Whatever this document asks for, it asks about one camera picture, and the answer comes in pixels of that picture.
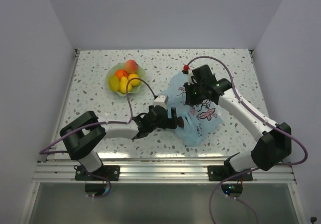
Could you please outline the dark purple fruit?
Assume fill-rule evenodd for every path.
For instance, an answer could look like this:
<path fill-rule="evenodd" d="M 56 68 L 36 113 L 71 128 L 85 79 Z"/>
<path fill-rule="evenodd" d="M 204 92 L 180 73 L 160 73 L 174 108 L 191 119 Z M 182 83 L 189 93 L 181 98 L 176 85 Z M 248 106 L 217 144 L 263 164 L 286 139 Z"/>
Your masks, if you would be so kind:
<path fill-rule="evenodd" d="M 183 120 L 183 118 L 182 117 L 178 117 L 177 118 L 177 125 L 178 125 L 178 127 L 179 128 L 184 128 L 184 120 Z"/>

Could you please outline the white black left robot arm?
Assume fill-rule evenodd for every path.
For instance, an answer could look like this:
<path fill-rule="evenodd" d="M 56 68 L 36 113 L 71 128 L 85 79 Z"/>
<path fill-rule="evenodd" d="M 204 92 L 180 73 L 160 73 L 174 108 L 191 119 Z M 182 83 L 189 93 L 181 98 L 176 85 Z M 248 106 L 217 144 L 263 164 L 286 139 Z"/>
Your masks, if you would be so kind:
<path fill-rule="evenodd" d="M 93 180 L 103 177 L 102 160 L 94 148 L 103 139 L 142 139 L 156 129 L 176 129 L 177 112 L 171 114 L 164 107 L 149 106 L 149 111 L 133 117 L 129 123 L 121 121 L 101 121 L 93 111 L 87 111 L 60 130 L 60 136 L 71 160 L 78 161 Z"/>

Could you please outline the yellow mango fruit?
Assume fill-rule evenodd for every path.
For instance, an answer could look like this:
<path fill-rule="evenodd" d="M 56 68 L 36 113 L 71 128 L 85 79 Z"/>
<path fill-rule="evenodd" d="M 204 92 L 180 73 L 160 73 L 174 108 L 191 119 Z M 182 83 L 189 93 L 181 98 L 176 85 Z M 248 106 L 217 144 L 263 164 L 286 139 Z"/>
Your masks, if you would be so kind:
<path fill-rule="evenodd" d="M 117 76 L 113 75 L 109 78 L 109 89 L 113 92 L 118 92 L 120 90 L 120 80 Z"/>

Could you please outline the light blue plastic bag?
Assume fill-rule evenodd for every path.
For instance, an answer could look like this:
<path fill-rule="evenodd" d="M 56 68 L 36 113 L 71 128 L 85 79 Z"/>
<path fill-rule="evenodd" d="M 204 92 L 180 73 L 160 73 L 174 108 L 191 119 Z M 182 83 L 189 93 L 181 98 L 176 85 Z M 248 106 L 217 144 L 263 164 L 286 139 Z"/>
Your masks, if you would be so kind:
<path fill-rule="evenodd" d="M 183 140 L 186 146 L 198 146 L 223 121 L 217 113 L 216 105 L 209 100 L 204 100 L 194 106 L 185 104 L 184 83 L 187 81 L 186 75 L 178 73 L 170 80 L 168 88 L 161 94 L 168 97 L 168 116 L 171 117 L 171 108 L 174 107 L 177 117 L 183 121 L 183 126 L 177 127 L 174 133 Z"/>

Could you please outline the red yellow peach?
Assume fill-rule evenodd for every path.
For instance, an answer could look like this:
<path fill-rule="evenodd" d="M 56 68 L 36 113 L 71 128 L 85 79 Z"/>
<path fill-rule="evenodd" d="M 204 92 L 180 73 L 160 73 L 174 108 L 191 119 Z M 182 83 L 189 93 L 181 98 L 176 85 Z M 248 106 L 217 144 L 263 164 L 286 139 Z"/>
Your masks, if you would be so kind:
<path fill-rule="evenodd" d="M 128 74 L 132 74 L 132 73 L 136 73 L 139 69 L 139 65 L 137 64 L 137 62 L 135 60 L 127 60 L 124 66 L 124 70 L 128 73 Z"/>

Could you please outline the yellow lemon fruit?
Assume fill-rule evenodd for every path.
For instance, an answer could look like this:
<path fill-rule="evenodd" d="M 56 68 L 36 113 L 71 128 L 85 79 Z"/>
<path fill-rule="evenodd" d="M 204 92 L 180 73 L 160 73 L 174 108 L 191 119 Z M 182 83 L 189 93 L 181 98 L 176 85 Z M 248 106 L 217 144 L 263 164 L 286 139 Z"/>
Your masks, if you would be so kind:
<path fill-rule="evenodd" d="M 133 87 L 140 86 L 140 77 L 136 73 L 131 73 L 128 76 L 128 81 Z"/>

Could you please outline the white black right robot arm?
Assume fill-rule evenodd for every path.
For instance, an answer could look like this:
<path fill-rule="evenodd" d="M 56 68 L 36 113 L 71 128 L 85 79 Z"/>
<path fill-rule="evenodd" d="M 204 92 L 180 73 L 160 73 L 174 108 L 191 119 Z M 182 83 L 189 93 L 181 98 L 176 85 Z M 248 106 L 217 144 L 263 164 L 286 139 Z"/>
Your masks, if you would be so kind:
<path fill-rule="evenodd" d="M 291 154 L 290 126 L 278 124 L 242 99 L 229 80 L 217 80 L 208 65 L 193 70 L 186 65 L 183 74 L 188 76 L 184 84 L 187 105 L 198 105 L 204 100 L 215 103 L 231 113 L 256 141 L 253 150 L 237 153 L 224 162 L 227 179 L 235 180 L 247 169 L 267 171 Z"/>

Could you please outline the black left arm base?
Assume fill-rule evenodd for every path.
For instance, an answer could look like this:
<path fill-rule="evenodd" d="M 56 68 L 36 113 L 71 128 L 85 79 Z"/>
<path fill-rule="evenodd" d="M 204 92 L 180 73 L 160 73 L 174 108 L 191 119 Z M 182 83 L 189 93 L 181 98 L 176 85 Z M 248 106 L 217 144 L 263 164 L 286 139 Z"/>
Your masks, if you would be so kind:
<path fill-rule="evenodd" d="M 76 181 L 118 181 L 120 175 L 120 166 L 118 165 L 104 165 L 93 173 L 88 172 L 82 165 L 75 165 L 74 170 Z"/>

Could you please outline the orange fruit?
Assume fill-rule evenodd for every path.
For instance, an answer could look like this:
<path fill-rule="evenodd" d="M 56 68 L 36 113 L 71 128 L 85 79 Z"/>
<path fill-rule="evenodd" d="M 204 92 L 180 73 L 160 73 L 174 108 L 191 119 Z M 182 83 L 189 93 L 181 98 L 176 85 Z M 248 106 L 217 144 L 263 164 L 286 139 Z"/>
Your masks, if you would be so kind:
<path fill-rule="evenodd" d="M 123 77 L 128 78 L 128 73 L 124 69 L 118 69 L 115 76 L 121 80 Z"/>

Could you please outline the yellow pear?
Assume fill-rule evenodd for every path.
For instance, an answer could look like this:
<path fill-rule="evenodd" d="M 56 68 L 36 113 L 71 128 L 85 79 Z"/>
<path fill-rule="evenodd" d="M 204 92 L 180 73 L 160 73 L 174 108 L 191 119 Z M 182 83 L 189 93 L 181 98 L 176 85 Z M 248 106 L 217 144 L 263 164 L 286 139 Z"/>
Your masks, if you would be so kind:
<path fill-rule="evenodd" d="M 121 92 L 122 94 L 126 94 L 127 84 L 128 84 L 128 79 L 125 78 L 125 77 L 123 77 L 123 78 L 120 80 L 119 92 Z"/>

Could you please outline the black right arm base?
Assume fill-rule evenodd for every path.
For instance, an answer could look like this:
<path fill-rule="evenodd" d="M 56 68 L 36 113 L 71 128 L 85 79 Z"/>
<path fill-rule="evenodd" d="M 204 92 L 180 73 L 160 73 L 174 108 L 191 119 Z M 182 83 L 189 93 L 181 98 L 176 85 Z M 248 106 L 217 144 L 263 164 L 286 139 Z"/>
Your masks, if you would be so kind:
<path fill-rule="evenodd" d="M 223 181 L 231 176 L 238 174 L 229 164 L 230 158 L 223 162 L 223 165 L 209 165 L 207 167 L 207 174 L 209 181 Z M 252 181 L 253 176 L 251 172 L 246 172 L 243 175 L 239 175 L 230 179 L 230 181 Z"/>

